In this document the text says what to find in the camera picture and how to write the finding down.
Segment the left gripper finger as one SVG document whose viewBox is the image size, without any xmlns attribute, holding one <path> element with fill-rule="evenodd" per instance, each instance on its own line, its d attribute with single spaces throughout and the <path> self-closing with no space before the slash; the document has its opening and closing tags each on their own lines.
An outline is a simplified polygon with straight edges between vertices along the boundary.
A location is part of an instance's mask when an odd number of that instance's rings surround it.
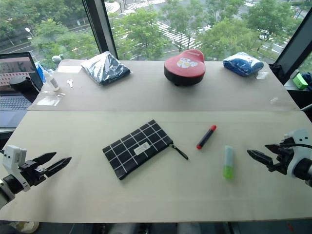
<svg viewBox="0 0 312 234">
<path fill-rule="evenodd" d="M 52 164 L 50 167 L 46 168 L 45 175 L 47 177 L 51 177 L 52 175 L 56 174 L 58 171 L 66 167 L 71 159 L 71 157 L 66 157 Z"/>
<path fill-rule="evenodd" d="M 39 157 L 34 158 L 33 161 L 38 165 L 43 165 L 46 162 L 50 161 L 55 156 L 55 154 L 56 152 L 45 153 Z"/>
</svg>

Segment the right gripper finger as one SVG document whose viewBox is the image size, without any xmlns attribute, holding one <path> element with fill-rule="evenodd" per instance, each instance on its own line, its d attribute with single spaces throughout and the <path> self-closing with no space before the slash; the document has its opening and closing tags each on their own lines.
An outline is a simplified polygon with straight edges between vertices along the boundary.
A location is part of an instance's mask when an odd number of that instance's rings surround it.
<svg viewBox="0 0 312 234">
<path fill-rule="evenodd" d="M 265 165 L 268 169 L 274 169 L 275 165 L 273 163 L 273 159 L 264 153 L 258 151 L 258 150 L 247 150 L 248 155 L 253 158 L 254 160 L 262 163 Z"/>
<path fill-rule="evenodd" d="M 267 144 L 265 147 L 274 154 L 280 154 L 280 145 L 279 144 Z"/>
</svg>

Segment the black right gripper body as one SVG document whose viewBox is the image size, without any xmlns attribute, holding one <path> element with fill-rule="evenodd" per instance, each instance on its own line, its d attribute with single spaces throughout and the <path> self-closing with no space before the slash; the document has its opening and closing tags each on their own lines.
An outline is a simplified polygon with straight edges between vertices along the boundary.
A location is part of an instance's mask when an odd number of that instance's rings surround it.
<svg viewBox="0 0 312 234">
<path fill-rule="evenodd" d="M 281 174 L 286 175 L 288 166 L 293 159 L 294 151 L 290 146 L 284 146 L 284 144 L 294 144 L 294 139 L 292 137 L 282 140 L 280 145 L 280 154 L 277 154 L 276 160 L 278 161 L 275 164 L 274 169 L 269 169 L 269 172 L 278 171 Z"/>
</svg>

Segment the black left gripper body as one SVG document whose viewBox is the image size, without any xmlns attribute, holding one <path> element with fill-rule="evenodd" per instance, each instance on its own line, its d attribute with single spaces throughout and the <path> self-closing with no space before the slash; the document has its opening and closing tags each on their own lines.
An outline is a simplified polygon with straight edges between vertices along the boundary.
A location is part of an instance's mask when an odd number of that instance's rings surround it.
<svg viewBox="0 0 312 234">
<path fill-rule="evenodd" d="M 41 159 L 33 159 L 19 165 L 21 175 L 26 179 L 29 186 L 37 186 L 46 180 L 45 169 L 39 168 L 44 164 Z"/>
</svg>

